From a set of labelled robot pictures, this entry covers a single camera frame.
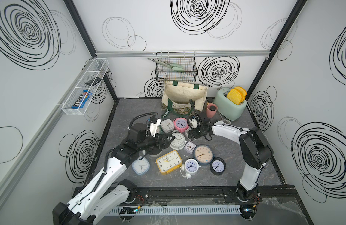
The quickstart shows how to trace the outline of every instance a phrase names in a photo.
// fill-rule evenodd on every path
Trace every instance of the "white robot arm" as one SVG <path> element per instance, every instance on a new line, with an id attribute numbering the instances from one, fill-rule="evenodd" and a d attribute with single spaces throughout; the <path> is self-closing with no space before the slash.
<path id="1" fill-rule="evenodd" d="M 262 168 L 265 167 L 273 151 L 258 128 L 248 130 L 219 121 L 214 123 L 211 129 L 214 135 L 228 138 L 241 145 L 246 164 L 242 178 L 238 182 L 237 194 L 239 200 L 247 202 L 252 198 Z"/>
<path id="2" fill-rule="evenodd" d="M 136 119 L 147 115 L 154 115 L 150 118 L 150 129 L 141 123 L 133 126 Z M 140 151 L 145 150 L 148 154 L 157 149 L 167 148 L 174 140 L 172 135 L 155 134 L 156 127 L 160 123 L 160 119 L 155 118 L 155 115 L 157 113 L 146 113 L 131 121 L 127 138 L 107 152 L 101 171 L 67 204 L 59 203 L 53 209 L 54 225 L 97 224 L 103 216 L 120 203 L 134 200 L 136 186 L 127 179 L 120 182 L 110 193 L 106 192 L 116 178 L 138 159 Z M 198 125 L 199 128 L 188 132 L 189 139 L 194 140 L 205 136 L 201 132 L 204 130 L 209 134 L 226 137 L 241 145 L 246 165 L 236 192 L 239 200 L 243 202 L 252 199 L 261 170 L 273 154 L 263 133 L 256 127 L 248 130 L 221 121 L 214 124 L 210 124 L 209 121 L 203 124 L 199 117 Z"/>

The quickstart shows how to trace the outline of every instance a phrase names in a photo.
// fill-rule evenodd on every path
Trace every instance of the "canvas bag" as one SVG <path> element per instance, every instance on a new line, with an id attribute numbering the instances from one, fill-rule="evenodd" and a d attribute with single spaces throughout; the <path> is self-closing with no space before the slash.
<path id="1" fill-rule="evenodd" d="M 208 87 L 177 81 L 164 82 L 164 92 L 162 97 L 162 110 L 165 118 L 169 113 L 175 115 L 188 116 L 192 113 L 189 99 L 194 101 L 196 110 L 202 111 L 207 97 Z"/>

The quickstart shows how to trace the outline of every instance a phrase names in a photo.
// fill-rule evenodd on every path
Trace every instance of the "wire basket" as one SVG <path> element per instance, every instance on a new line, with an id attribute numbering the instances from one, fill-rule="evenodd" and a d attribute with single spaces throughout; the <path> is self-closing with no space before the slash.
<path id="1" fill-rule="evenodd" d="M 90 66 L 85 68 L 84 75 L 78 81 L 75 88 L 69 95 L 68 99 L 62 106 L 62 111 L 67 115 L 84 115 L 87 110 L 91 99 L 94 97 L 96 90 L 102 85 L 103 80 L 96 85 L 87 85 L 86 83 L 91 80 L 96 80 L 96 78 L 103 79 L 106 71 L 108 70 L 109 63 L 107 59 L 95 58 L 92 60 Z M 76 104 L 77 100 L 80 98 L 88 97 L 88 99 L 83 103 L 83 101 L 78 101 L 77 108 L 72 108 Z"/>
<path id="2" fill-rule="evenodd" d="M 195 82 L 198 74 L 195 62 L 195 52 L 159 52 L 156 53 L 157 59 L 167 63 L 176 63 L 184 67 L 184 71 L 174 71 L 160 64 L 155 66 L 155 76 L 159 81 L 179 81 L 179 82 Z"/>

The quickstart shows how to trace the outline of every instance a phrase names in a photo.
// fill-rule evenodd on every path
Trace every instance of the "green tongs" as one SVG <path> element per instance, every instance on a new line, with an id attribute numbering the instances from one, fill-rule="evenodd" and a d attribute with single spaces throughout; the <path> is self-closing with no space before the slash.
<path id="1" fill-rule="evenodd" d="M 147 60 L 151 60 L 155 63 L 158 63 L 158 64 L 161 64 L 165 67 L 168 67 L 174 71 L 184 71 L 184 67 L 182 65 L 179 65 L 179 64 L 176 64 L 176 63 L 167 63 L 165 61 L 160 61 L 158 59 L 150 59 L 150 58 L 147 58 Z"/>

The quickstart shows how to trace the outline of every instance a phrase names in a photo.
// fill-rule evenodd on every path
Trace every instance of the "white wire basket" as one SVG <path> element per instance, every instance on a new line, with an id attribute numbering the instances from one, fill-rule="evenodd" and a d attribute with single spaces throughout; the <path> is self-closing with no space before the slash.
<path id="1" fill-rule="evenodd" d="M 69 95 L 68 99 L 62 106 L 62 111 L 69 116 L 82 116 L 85 114 L 85 111 L 88 109 L 88 106 L 95 95 L 96 90 L 100 85 L 102 85 L 103 77 L 109 67 L 107 59 L 93 59 L 90 66 L 84 72 L 82 78 L 79 80 L 74 90 Z M 87 85 L 91 80 L 96 80 L 96 78 L 102 79 L 100 83 L 93 86 Z"/>

